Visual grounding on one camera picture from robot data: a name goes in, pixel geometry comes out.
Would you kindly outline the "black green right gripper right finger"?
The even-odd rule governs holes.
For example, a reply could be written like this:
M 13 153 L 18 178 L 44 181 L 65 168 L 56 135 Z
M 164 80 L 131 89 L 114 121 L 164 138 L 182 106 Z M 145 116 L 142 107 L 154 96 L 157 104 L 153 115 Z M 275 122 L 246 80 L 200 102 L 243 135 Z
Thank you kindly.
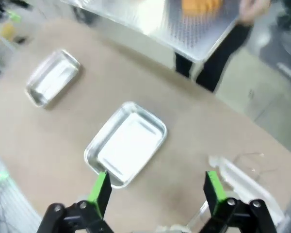
M 246 204 L 228 197 L 215 171 L 206 171 L 203 190 L 210 218 L 200 230 L 202 233 L 225 233 L 229 228 L 242 233 L 277 232 L 265 201 L 255 199 Z

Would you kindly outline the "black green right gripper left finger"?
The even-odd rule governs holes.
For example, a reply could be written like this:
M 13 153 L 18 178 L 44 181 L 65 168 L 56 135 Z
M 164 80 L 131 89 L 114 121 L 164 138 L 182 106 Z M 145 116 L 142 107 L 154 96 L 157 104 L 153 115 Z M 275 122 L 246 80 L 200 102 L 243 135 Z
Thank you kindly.
M 108 172 L 100 172 L 87 200 L 81 200 L 69 207 L 62 203 L 51 204 L 40 223 L 39 233 L 74 233 L 85 230 L 88 233 L 111 233 L 104 215 L 112 192 Z

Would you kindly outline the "person's left hand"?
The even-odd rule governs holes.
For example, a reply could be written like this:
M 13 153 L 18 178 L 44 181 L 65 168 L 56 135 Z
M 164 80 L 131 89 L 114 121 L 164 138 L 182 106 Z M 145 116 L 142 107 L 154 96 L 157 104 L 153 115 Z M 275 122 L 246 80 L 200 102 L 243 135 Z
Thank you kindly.
M 264 15 L 275 0 L 241 0 L 239 5 L 238 22 L 252 25 L 255 20 Z

